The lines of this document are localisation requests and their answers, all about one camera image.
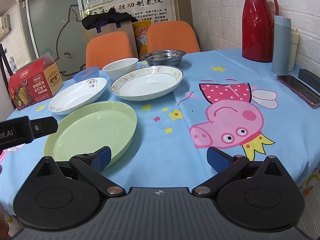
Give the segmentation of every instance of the thermos handle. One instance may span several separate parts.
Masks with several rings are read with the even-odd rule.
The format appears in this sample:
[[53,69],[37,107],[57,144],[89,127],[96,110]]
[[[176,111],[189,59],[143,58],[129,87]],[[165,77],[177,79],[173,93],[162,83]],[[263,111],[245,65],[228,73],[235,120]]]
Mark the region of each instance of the thermos handle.
[[[279,5],[278,5],[278,1],[277,1],[277,0],[273,0],[273,1],[275,2],[275,7],[276,7],[276,13],[275,13],[275,15],[279,15]],[[273,27],[274,24],[275,24],[275,21],[272,20],[272,21],[271,21],[271,27]]]

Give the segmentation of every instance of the logo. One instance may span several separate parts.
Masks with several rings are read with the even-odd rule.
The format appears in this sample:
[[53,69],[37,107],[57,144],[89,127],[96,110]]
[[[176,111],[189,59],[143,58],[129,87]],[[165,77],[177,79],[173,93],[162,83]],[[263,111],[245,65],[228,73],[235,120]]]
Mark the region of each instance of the logo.
[[14,127],[10,127],[8,129],[0,130],[0,140],[1,143],[9,142],[17,139],[17,132]]
[[54,87],[56,84],[58,84],[59,80],[60,75],[58,71],[53,71],[48,77],[48,81],[51,87]]
[[165,193],[165,192],[162,191],[162,190],[160,190],[160,189],[158,189],[158,190],[155,191],[155,193],[160,196],[161,194],[163,194],[163,193]]
[[42,75],[36,75],[33,77],[33,82],[38,83],[39,81],[42,80]]
[[140,33],[146,32],[147,30],[148,30],[147,27],[143,27],[141,29],[138,29],[138,33],[140,34]]
[[29,70],[27,69],[20,74],[20,78],[24,78],[28,74],[29,74]]

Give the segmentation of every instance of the glass door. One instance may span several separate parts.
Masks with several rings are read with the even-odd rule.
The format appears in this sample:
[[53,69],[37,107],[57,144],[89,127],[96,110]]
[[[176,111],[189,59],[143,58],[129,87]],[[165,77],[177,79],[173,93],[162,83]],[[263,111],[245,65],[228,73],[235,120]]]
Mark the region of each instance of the glass door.
[[63,80],[85,69],[86,42],[77,0],[28,0],[39,56],[50,53]]

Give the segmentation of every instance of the white bowl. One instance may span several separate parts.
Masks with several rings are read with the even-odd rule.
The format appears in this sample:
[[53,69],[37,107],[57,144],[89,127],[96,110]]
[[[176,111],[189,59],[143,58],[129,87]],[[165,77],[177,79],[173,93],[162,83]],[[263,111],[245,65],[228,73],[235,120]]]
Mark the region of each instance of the white bowl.
[[137,58],[125,58],[104,66],[102,70],[104,70],[113,81],[132,70],[136,70],[137,62]]
[[55,114],[70,114],[94,103],[105,91],[105,78],[90,78],[73,84],[55,95],[49,103],[49,110]]
[[150,66],[136,69],[112,82],[110,90],[129,101],[145,101],[162,97],[181,82],[183,72],[173,66]]

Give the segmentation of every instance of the smartphone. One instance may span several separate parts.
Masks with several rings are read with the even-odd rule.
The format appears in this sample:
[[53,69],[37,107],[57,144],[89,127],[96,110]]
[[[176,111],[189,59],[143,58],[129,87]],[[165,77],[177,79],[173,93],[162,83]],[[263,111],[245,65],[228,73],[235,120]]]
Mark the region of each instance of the smartphone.
[[286,85],[293,92],[295,92],[299,97],[308,103],[312,108],[317,108],[320,106],[320,95],[314,92],[307,85],[302,83],[300,80],[292,75],[278,75],[276,77],[282,84]]

